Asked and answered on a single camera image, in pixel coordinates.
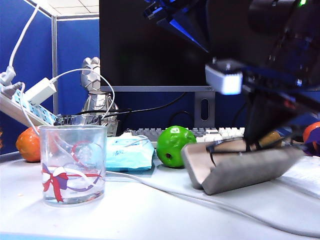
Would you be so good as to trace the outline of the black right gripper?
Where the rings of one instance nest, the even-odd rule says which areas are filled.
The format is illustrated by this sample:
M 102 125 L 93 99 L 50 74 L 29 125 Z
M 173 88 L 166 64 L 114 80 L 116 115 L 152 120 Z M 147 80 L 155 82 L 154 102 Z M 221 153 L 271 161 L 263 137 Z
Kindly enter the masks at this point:
M 275 129 L 279 133 L 291 133 L 295 127 L 305 129 L 320 121 L 319 113 L 297 116 L 311 106 L 305 97 L 299 100 L 299 92 L 320 84 L 309 80 L 320 54 L 320 24 L 253 22 L 251 28 L 278 35 L 263 66 L 244 68 L 244 84 L 250 88 L 244 139 L 248 146 L 260 150 L 266 145 L 260 143 L 261 139 Z

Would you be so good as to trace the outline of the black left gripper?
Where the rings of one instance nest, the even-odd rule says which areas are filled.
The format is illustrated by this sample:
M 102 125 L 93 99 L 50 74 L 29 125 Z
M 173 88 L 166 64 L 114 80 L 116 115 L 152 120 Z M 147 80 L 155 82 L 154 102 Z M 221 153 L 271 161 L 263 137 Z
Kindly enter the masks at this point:
M 188 12 L 198 0 L 145 0 L 149 4 L 143 11 L 146 19 L 158 20 L 156 24 L 166 31 L 194 44 L 205 52 L 210 51 L 206 30 Z

